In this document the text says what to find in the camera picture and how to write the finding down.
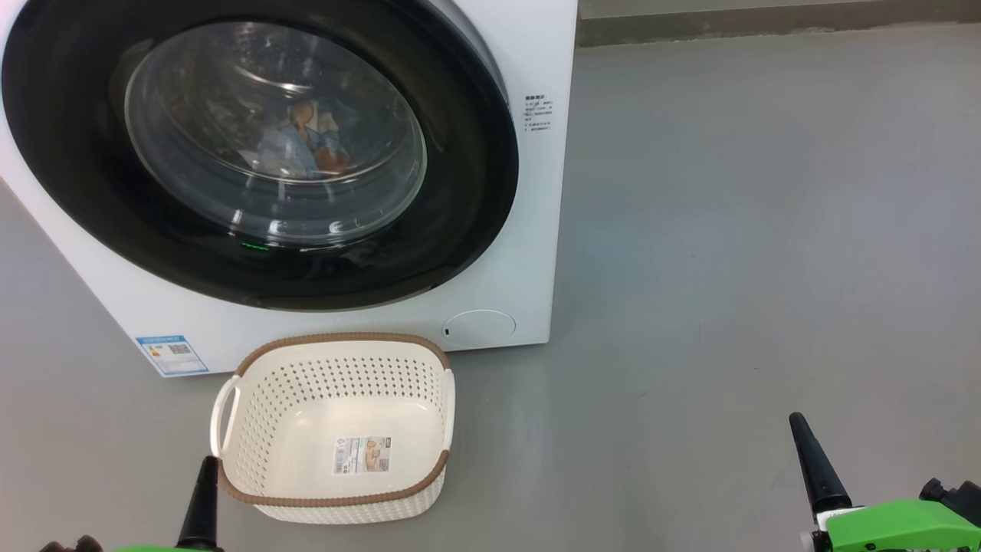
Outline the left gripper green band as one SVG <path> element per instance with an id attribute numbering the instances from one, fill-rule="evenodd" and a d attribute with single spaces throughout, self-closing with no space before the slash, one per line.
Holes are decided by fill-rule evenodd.
<path id="1" fill-rule="evenodd" d="M 223 552 L 218 545 L 218 459 L 201 462 L 176 546 L 130 545 L 115 552 Z"/>

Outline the blue bear-print garment cream collar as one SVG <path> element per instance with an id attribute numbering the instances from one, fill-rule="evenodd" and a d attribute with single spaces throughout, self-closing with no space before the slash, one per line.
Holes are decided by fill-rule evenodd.
<path id="1" fill-rule="evenodd" d="M 245 166 L 267 177 L 321 181 L 346 175 L 350 157 L 334 129 L 321 130 L 314 101 L 265 106 L 251 146 L 238 151 Z"/>

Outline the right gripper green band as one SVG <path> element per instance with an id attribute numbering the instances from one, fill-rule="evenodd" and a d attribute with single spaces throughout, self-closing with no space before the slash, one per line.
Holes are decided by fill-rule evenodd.
<path id="1" fill-rule="evenodd" d="M 800 552 L 981 552 L 981 527 L 946 505 L 898 500 L 854 507 L 824 448 L 801 412 L 789 415 L 812 531 Z"/>

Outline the blue energy label sticker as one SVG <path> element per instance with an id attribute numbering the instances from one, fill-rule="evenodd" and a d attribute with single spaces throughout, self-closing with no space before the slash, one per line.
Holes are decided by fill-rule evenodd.
<path id="1" fill-rule="evenodd" d="M 134 341 L 162 377 L 209 373 L 199 353 L 183 335 L 136 337 Z"/>

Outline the cream basket with brown rim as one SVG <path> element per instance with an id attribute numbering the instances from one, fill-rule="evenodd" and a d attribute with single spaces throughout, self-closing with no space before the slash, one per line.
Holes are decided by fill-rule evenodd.
<path id="1" fill-rule="evenodd" d="M 315 334 L 266 343 L 218 391 L 218 484 L 299 524 L 371 524 L 425 513 L 444 487 L 456 385 L 435 343 L 404 334 Z M 334 441 L 392 437 L 386 474 L 333 475 Z"/>

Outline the paper product label in basket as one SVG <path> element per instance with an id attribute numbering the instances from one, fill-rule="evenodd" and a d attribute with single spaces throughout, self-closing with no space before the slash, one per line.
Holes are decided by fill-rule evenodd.
<path id="1" fill-rule="evenodd" d="M 386 474 L 390 471 L 392 444 L 389 436 L 337 438 L 333 475 Z"/>

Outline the white front-load washing machine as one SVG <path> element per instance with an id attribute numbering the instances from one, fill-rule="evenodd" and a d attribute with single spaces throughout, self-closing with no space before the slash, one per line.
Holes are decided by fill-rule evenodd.
<path id="1" fill-rule="evenodd" d="M 500 234 L 442 286 L 361 310 L 261 310 L 190 292 L 155 277 L 83 234 L 22 168 L 9 186 L 130 341 L 183 335 L 209 373 L 231 373 L 263 343 L 308 334 L 408 334 L 442 350 L 449 318 L 494 310 L 516 321 L 498 348 L 545 343 L 553 317 L 555 258 L 566 153 L 577 0 L 428 0 L 491 59 L 506 87 L 517 133 L 517 195 Z M 0 94 L 0 163 L 14 158 Z"/>

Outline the black round glass washer door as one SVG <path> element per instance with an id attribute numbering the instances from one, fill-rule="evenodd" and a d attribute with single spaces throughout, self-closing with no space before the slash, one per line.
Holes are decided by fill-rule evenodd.
<path id="1" fill-rule="evenodd" d="M 395 303 L 500 234 L 519 153 L 490 58 L 428 0 L 15 0 L 0 39 L 14 158 L 87 237 L 261 310 Z M 325 100 L 353 171 L 298 182 L 238 151 L 271 102 Z"/>

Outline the round white drain filter cover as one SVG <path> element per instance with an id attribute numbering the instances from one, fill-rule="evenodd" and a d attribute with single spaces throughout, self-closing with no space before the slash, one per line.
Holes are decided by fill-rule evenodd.
<path id="1" fill-rule="evenodd" d="M 513 336 L 516 321 L 498 310 L 470 310 L 449 318 L 442 339 L 455 348 L 475 350 L 502 347 Z"/>

